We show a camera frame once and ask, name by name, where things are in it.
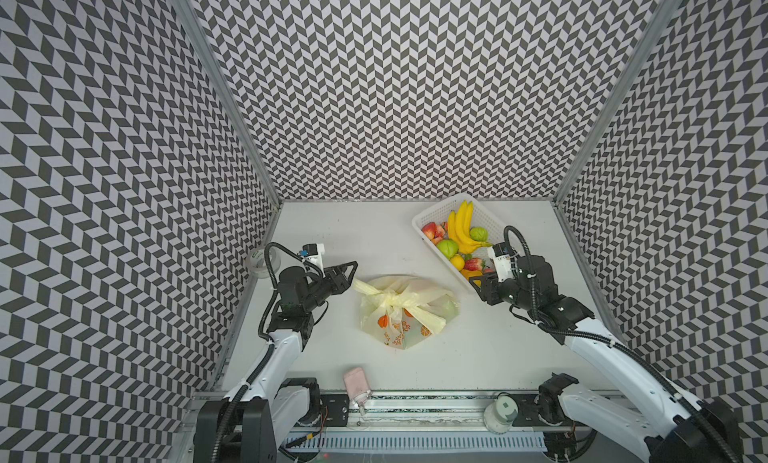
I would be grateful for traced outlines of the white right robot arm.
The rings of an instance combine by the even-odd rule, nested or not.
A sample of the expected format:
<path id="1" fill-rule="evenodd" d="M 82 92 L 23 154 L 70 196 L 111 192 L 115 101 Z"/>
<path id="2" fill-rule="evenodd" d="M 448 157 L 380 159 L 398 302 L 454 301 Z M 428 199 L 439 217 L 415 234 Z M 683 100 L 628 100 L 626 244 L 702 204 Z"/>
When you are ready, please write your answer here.
<path id="1" fill-rule="evenodd" d="M 543 257 L 503 256 L 495 270 L 468 282 L 485 303 L 526 312 L 527 321 L 587 361 L 633 405 L 626 408 L 559 373 L 539 386 L 542 422 L 583 423 L 645 462 L 742 461 L 733 410 L 682 389 L 622 344 L 586 305 L 559 292 Z"/>

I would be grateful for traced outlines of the white vent grille strip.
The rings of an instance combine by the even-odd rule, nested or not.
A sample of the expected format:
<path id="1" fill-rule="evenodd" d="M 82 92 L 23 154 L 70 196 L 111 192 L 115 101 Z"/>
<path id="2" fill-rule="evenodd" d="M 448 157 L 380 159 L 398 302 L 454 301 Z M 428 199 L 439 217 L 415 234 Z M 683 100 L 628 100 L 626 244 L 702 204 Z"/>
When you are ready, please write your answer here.
<path id="1" fill-rule="evenodd" d="M 337 432 L 290 448 L 296 453 L 545 453 L 541 432 Z"/>

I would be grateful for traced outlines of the yellow fake lemon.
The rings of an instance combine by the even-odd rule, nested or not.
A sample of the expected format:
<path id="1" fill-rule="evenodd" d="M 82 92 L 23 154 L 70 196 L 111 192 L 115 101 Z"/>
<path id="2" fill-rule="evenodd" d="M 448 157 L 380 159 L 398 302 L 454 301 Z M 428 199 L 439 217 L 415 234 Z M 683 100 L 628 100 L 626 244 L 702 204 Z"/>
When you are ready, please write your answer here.
<path id="1" fill-rule="evenodd" d="M 464 258 L 463 258 L 463 256 L 462 256 L 461 254 L 459 254 L 459 253 L 456 253 L 455 255 L 453 255 L 453 256 L 452 256 L 452 257 L 449 259 L 449 262 L 450 262 L 450 263 L 451 263 L 451 265 L 452 265 L 452 266 L 453 266 L 453 267 L 454 267 L 456 270 L 458 270 L 458 271 L 461 271 L 461 270 L 463 270 L 463 269 L 464 269 L 464 267 L 465 267 L 465 259 L 464 259 Z"/>

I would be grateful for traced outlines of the white plastic basket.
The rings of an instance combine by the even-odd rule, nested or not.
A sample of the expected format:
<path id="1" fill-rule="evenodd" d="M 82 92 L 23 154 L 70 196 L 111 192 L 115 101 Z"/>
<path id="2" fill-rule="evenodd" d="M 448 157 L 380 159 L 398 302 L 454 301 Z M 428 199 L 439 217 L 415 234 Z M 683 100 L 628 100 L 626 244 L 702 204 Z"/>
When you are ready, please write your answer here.
<path id="1" fill-rule="evenodd" d="M 488 250 L 503 242 L 504 224 L 476 198 L 467 193 L 457 193 L 417 213 L 411 220 L 417 235 L 427 244 L 439 261 L 472 291 L 477 286 L 470 282 L 453 260 L 459 257 L 493 261 Z"/>

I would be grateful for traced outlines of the aluminium corner post left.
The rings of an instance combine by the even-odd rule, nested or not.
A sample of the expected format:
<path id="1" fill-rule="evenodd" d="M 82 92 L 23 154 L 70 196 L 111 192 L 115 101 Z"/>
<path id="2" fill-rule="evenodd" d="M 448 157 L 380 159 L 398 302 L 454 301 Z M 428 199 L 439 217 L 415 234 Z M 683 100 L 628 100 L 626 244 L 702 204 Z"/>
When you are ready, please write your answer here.
<path id="1" fill-rule="evenodd" d="M 227 114 L 254 172 L 264 187 L 267 199 L 273 206 L 279 207 L 282 203 L 281 198 L 260 157 L 256 143 L 225 78 L 222 65 L 215 57 L 193 5 L 190 3 L 190 0 L 169 1 L 177 14 L 180 26 L 185 31 L 195 54 L 208 75 L 213 91 L 216 93 L 224 112 Z"/>

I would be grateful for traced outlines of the aluminium corner post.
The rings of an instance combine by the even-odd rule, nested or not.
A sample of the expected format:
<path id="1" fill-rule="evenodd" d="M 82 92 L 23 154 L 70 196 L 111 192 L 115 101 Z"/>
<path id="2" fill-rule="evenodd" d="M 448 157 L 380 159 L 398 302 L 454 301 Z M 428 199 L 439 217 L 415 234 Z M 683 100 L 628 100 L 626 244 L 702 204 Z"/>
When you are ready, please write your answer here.
<path id="1" fill-rule="evenodd" d="M 193 5 L 190 3 L 190 0 L 169 1 L 177 14 L 180 26 L 185 31 L 195 54 L 208 75 L 213 91 L 216 93 L 224 112 L 227 114 L 254 172 L 264 187 L 267 199 L 273 206 L 279 207 L 282 203 L 281 198 L 260 157 L 256 143 L 225 78 L 222 65 L 215 57 Z"/>
<path id="2" fill-rule="evenodd" d="M 660 5 L 649 19 L 648 25 L 641 35 L 626 66 L 607 97 L 597 119 L 585 137 L 575 159 L 569 166 L 564 179 L 554 194 L 552 203 L 561 207 L 568 194 L 580 178 L 593 153 L 608 131 L 609 126 L 618 113 L 624 99 L 629 94 L 644 65 L 656 49 L 659 39 L 676 15 L 683 0 L 661 0 Z"/>

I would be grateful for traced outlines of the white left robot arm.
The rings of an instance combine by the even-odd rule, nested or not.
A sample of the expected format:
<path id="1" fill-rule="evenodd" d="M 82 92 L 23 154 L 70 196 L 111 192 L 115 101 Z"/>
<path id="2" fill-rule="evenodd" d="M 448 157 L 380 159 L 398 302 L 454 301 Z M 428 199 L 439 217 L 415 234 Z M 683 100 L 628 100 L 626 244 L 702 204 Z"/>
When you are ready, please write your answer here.
<path id="1" fill-rule="evenodd" d="M 357 268 L 350 261 L 320 273 L 305 266 L 280 272 L 258 327 L 266 346 L 235 387 L 203 405 L 195 462 L 275 462 L 292 428 L 320 416 L 317 380 L 287 374 L 311 337 L 314 310 L 350 289 Z"/>

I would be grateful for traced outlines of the red fake peach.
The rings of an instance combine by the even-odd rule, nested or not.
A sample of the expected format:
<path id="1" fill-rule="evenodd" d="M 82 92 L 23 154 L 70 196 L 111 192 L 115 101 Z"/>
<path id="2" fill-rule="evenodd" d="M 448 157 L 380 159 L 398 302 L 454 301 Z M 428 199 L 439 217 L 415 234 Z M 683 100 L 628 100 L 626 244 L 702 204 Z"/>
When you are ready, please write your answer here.
<path id="1" fill-rule="evenodd" d="M 464 262 L 464 270 L 482 271 L 485 268 L 485 262 L 482 258 L 470 258 Z"/>
<path id="2" fill-rule="evenodd" d="M 433 243 L 438 244 L 445 238 L 446 231 L 442 225 L 429 222 L 421 228 L 422 233 Z"/>

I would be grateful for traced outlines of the pink cloth pad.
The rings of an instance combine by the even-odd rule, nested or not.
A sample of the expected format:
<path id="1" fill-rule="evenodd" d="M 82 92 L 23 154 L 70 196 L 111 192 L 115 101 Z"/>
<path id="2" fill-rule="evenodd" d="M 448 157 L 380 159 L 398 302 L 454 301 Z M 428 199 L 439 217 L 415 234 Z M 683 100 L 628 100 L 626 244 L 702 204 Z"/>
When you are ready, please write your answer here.
<path id="1" fill-rule="evenodd" d="M 351 403 L 363 407 L 372 393 L 370 384 L 362 367 L 356 367 L 343 375 L 347 396 Z"/>

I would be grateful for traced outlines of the clear tape roll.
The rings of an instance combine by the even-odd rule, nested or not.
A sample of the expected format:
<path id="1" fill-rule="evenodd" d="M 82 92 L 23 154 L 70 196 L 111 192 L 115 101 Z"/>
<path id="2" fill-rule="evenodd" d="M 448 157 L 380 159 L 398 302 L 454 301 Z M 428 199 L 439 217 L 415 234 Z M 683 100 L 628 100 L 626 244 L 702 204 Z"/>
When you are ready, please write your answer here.
<path id="1" fill-rule="evenodd" d="M 245 257 L 245 266 L 255 278 L 270 279 L 280 267 L 280 256 L 275 247 L 269 249 L 269 257 L 266 257 L 264 248 L 257 248 Z"/>

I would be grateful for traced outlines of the yellow fake banana bunch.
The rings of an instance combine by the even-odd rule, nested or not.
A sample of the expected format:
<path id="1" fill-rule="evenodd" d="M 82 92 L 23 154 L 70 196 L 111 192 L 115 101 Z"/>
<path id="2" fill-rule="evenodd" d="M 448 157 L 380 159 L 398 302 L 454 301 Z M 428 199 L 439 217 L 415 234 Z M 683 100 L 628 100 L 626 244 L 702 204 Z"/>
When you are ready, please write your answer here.
<path id="1" fill-rule="evenodd" d="M 482 247 L 490 247 L 487 242 L 473 241 L 469 236 L 474 206 L 472 203 L 462 201 L 457 210 L 451 211 L 447 218 L 447 232 L 449 238 L 459 246 L 461 254 L 471 254 Z"/>

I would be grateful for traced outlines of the green fake custard apple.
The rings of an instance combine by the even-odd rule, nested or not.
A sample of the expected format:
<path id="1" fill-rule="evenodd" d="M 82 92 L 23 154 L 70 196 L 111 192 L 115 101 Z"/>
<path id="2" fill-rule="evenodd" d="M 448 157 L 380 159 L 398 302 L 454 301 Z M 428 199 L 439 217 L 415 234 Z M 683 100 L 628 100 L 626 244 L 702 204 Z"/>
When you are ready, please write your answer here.
<path id="1" fill-rule="evenodd" d="M 488 241 L 488 231 L 484 227 L 475 226 L 471 227 L 469 230 L 469 236 L 473 241 L 477 242 L 487 242 Z"/>
<path id="2" fill-rule="evenodd" d="M 451 240 L 449 238 L 441 239 L 436 244 L 436 248 L 448 260 L 453 258 L 459 252 L 458 244 L 454 240 Z"/>

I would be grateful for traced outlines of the aluminium corner post right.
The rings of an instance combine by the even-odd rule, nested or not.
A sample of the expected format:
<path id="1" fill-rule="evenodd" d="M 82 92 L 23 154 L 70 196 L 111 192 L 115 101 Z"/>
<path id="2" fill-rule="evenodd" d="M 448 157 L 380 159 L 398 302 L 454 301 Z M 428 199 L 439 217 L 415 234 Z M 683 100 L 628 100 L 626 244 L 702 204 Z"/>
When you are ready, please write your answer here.
<path id="1" fill-rule="evenodd" d="M 629 94 L 644 65 L 656 49 L 659 39 L 676 15 L 683 0 L 661 0 L 660 5 L 649 19 L 648 25 L 641 35 L 626 66 L 607 97 L 597 119 L 585 137 L 575 159 L 569 166 L 564 179 L 554 194 L 552 203 L 561 207 L 568 194 L 580 178 L 593 153 L 608 131 L 609 126 L 618 113 L 624 99 Z"/>

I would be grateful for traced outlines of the translucent cream plastic bag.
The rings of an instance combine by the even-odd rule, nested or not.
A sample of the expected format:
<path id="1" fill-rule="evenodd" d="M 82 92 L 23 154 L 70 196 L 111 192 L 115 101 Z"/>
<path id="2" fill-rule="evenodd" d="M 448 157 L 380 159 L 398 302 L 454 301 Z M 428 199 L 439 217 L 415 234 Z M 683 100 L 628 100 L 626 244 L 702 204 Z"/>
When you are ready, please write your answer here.
<path id="1" fill-rule="evenodd" d="M 459 315 L 459 302 L 450 290 L 429 279 L 383 276 L 354 280 L 361 296 L 360 329 L 378 342 L 398 350 L 441 334 Z"/>

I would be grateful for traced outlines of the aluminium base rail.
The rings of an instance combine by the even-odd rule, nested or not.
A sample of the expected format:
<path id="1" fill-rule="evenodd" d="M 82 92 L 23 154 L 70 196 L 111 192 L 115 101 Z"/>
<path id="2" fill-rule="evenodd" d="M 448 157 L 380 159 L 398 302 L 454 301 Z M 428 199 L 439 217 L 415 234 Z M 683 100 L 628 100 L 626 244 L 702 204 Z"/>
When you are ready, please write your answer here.
<path id="1" fill-rule="evenodd" d="M 324 428 L 352 430 L 399 431 L 425 428 L 428 431 L 484 431 L 485 409 L 501 396 L 512 398 L 517 405 L 515 431 L 566 432 L 570 429 L 589 431 L 581 421 L 563 419 L 548 424 L 539 415 L 538 393 L 520 391 L 378 391 L 372 393 L 358 409 L 344 392 L 323 392 L 317 386 L 298 383 L 278 390 L 269 403 L 270 414 L 280 409 L 300 410 L 295 431 Z"/>

